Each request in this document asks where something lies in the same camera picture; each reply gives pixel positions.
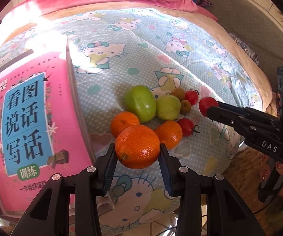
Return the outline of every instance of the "fingernail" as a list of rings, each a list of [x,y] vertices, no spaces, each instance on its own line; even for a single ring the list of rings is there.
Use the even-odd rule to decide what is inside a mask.
[[[262,182],[267,179],[267,176],[268,176],[268,170],[267,170],[267,169],[264,169],[264,170],[263,170],[263,176],[262,176]]]
[[[276,168],[281,169],[283,167],[283,164],[280,162],[276,163]]]

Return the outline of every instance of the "book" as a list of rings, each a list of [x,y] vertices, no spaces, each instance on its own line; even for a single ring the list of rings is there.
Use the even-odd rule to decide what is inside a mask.
[[[8,220],[21,217],[53,174],[71,176],[95,162],[68,39],[47,42],[0,68],[0,217]]]

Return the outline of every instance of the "red cherry tomato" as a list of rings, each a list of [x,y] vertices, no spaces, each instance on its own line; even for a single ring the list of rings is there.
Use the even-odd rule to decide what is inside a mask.
[[[199,101],[199,105],[198,105],[199,111],[205,117],[207,117],[207,110],[212,106],[219,106],[217,100],[212,97],[203,97]]]
[[[195,105],[197,104],[198,101],[198,93],[195,90],[188,90],[187,92],[185,92],[185,100],[188,100],[191,105]]]
[[[183,119],[178,120],[178,124],[181,126],[183,136],[192,135],[195,125],[191,120],[187,118],[183,118]]]

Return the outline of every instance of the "mandarin orange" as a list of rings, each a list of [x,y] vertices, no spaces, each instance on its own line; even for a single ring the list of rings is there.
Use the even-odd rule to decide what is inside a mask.
[[[183,137],[181,126],[172,120],[168,120],[157,127],[155,133],[158,135],[160,143],[165,144],[167,149],[176,147]]]
[[[119,161],[130,169],[144,169],[152,165],[160,154],[157,134],[144,125],[133,125],[123,130],[115,141]]]
[[[132,125],[139,125],[139,119],[135,114],[131,112],[118,113],[111,121],[111,133],[117,138],[123,130]]]

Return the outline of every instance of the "polka dot fabric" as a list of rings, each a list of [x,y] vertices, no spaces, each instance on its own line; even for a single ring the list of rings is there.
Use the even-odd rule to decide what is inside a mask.
[[[90,11],[58,19],[47,31],[69,37],[79,102],[97,157],[115,141],[110,122],[125,110],[125,92],[135,85],[147,86],[155,98],[181,87],[198,90],[199,98],[212,96],[235,106],[262,108],[238,61],[206,31],[182,18],[155,9]],[[41,32],[36,26],[3,45],[0,66],[22,53],[26,42]],[[199,174],[222,173],[240,136],[203,117],[197,104],[185,118],[197,125],[199,133],[184,137],[170,154]],[[158,118],[145,123],[152,129],[161,124]],[[164,190],[158,162],[144,170],[118,163],[111,193],[115,209],[100,217],[104,236],[135,228],[179,205],[179,199]]]

